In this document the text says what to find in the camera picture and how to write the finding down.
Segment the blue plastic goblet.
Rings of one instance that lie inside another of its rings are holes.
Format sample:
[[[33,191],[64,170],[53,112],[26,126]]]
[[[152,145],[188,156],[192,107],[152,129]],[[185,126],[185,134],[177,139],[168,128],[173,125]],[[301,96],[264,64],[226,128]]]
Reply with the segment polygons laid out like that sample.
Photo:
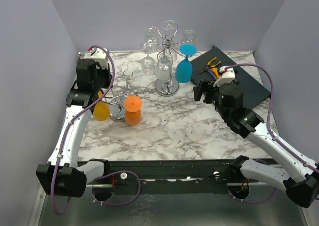
[[[180,47],[180,53],[184,56],[184,60],[177,65],[175,78],[179,83],[188,83],[193,72],[192,64],[188,58],[197,53],[197,48],[192,44],[184,44]]]

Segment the tall chrome glass rack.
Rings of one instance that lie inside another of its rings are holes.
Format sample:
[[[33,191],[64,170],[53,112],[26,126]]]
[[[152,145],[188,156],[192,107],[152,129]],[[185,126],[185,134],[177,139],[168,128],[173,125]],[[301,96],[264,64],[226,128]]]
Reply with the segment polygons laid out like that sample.
[[[196,39],[192,30],[183,34],[181,42],[174,42],[179,26],[174,20],[167,20],[162,28],[168,32],[162,35],[155,26],[146,28],[145,40],[141,43],[141,52],[146,56],[142,65],[154,71],[155,90],[165,97],[174,96],[181,83],[188,83],[192,78],[192,64],[189,58],[197,53]]]

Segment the clear wine glass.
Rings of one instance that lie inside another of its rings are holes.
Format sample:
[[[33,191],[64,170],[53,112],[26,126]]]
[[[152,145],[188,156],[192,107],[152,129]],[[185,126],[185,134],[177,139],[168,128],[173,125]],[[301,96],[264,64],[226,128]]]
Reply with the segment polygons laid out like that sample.
[[[158,42],[158,37],[157,37],[156,33],[154,32],[153,28],[151,28],[151,27],[146,28],[144,41],[151,43],[151,44],[155,44]]]
[[[141,60],[142,71],[147,75],[154,74],[155,71],[155,60],[150,56],[155,52],[155,45],[148,41],[141,43],[141,52],[145,57]]]
[[[171,74],[173,58],[169,53],[161,53],[155,69],[155,76],[159,80],[168,80]]]
[[[183,39],[181,43],[195,45],[195,39],[196,39],[195,32],[193,30],[186,30],[183,33]]]

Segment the clear wine glass front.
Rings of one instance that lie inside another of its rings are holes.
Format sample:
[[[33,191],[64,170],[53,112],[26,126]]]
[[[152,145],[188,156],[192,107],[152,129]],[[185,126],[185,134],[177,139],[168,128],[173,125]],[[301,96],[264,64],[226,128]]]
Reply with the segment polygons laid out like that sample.
[[[148,41],[141,43],[141,52],[145,57],[141,60],[142,71],[147,75],[154,74],[155,71],[155,60],[150,56],[155,52],[155,45]]]

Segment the tall clear flute glass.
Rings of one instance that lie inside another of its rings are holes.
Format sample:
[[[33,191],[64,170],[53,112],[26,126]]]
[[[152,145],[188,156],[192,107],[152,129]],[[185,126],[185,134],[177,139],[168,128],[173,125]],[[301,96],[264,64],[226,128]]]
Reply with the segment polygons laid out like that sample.
[[[164,30],[167,30],[169,36],[173,39],[176,36],[177,32],[178,32],[179,26],[178,26],[176,21],[167,20],[167,21],[162,23],[162,28]]]

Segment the orange plastic goblet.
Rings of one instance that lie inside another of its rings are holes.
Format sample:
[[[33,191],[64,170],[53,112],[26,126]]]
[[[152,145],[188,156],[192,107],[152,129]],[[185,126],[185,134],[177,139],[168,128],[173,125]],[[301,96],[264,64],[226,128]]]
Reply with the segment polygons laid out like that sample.
[[[128,96],[124,100],[124,120],[128,125],[134,126],[139,124],[142,118],[141,106],[142,102],[140,98],[135,95]]]

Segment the small chrome glass rack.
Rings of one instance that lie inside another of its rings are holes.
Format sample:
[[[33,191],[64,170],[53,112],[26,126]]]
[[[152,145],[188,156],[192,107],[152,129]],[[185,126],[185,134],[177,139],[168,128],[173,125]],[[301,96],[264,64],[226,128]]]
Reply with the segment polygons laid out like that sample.
[[[124,121],[124,99],[128,95],[128,80],[133,76],[129,69],[116,72],[113,87],[102,99],[110,111],[110,119],[116,122]]]

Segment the yellow plastic goblet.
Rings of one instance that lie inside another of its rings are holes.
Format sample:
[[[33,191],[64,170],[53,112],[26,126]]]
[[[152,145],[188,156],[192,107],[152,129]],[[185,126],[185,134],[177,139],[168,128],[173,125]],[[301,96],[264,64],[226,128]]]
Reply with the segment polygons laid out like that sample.
[[[105,103],[103,100],[100,100],[98,103],[96,103],[92,116],[96,121],[107,120],[110,117],[110,111],[107,103]]]

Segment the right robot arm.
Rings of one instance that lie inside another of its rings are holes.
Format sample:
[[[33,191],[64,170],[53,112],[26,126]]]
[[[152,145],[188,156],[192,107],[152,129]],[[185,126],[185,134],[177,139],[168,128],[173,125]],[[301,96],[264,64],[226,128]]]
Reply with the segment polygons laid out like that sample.
[[[243,106],[243,91],[234,83],[219,87],[201,82],[193,88],[195,101],[213,104],[226,125],[242,138],[265,151],[279,165],[274,168],[245,156],[237,157],[229,176],[235,182],[244,178],[271,185],[286,193],[295,204],[308,208],[319,194],[319,165],[304,156],[271,130],[269,124],[251,109]]]

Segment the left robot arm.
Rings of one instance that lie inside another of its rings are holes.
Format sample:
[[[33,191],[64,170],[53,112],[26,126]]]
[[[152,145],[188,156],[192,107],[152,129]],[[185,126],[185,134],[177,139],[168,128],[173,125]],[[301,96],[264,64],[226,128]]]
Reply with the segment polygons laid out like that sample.
[[[104,160],[90,160],[78,165],[78,153],[85,128],[102,88],[107,88],[111,75],[107,68],[93,59],[80,59],[76,65],[77,79],[66,98],[66,113],[58,142],[46,164],[37,167],[36,175],[49,195],[81,197],[86,185],[97,180],[106,183],[111,176]]]

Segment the blue red screwdriver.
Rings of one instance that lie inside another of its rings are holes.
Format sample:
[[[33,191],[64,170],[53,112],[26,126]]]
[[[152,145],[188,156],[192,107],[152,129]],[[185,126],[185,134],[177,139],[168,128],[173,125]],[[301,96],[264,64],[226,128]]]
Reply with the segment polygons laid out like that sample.
[[[215,81],[218,79],[218,77],[213,73],[211,69],[208,69],[206,71]]]

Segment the yellow utility knife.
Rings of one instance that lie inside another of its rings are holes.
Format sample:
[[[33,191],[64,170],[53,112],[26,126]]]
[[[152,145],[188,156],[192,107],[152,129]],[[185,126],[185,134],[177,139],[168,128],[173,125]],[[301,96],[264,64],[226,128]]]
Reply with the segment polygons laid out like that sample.
[[[214,73],[214,75],[216,76],[217,79],[221,78],[222,74],[220,73],[220,71],[219,71],[219,69],[217,67],[214,67],[211,70],[212,70],[212,72]]]

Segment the dark flat equipment box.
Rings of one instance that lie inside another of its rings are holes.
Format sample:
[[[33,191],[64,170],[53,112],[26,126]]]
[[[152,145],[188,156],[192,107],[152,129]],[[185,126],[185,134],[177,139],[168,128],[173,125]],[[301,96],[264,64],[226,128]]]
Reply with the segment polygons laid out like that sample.
[[[191,61],[193,67],[191,82],[194,85],[198,85],[200,82],[215,81],[215,78],[210,76],[209,73],[202,72],[204,67],[213,58],[216,58],[213,64],[221,62],[221,64],[217,66],[218,68],[222,66],[234,65],[236,63],[218,47],[213,46],[211,50]],[[235,70],[237,85],[242,89],[244,93],[243,105],[245,108],[254,109],[271,95],[271,93],[264,86],[262,86],[243,68],[236,67]]]

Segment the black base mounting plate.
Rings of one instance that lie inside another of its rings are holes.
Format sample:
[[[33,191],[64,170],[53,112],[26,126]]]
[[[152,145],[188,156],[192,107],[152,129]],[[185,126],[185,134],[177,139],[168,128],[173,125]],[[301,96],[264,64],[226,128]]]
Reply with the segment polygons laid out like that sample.
[[[106,173],[115,173],[115,192],[141,194],[227,194],[244,177],[232,169],[233,160],[103,160]]]

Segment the yellow handled pliers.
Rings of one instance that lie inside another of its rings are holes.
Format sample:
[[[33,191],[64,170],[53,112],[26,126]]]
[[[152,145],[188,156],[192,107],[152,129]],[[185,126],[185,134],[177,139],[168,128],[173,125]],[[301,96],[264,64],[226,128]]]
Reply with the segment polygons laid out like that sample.
[[[217,60],[216,57],[211,59],[198,74],[202,74],[203,72],[206,72],[209,69],[212,70],[213,68],[218,67],[221,64],[221,61],[219,61],[217,63],[213,63],[216,60]]]

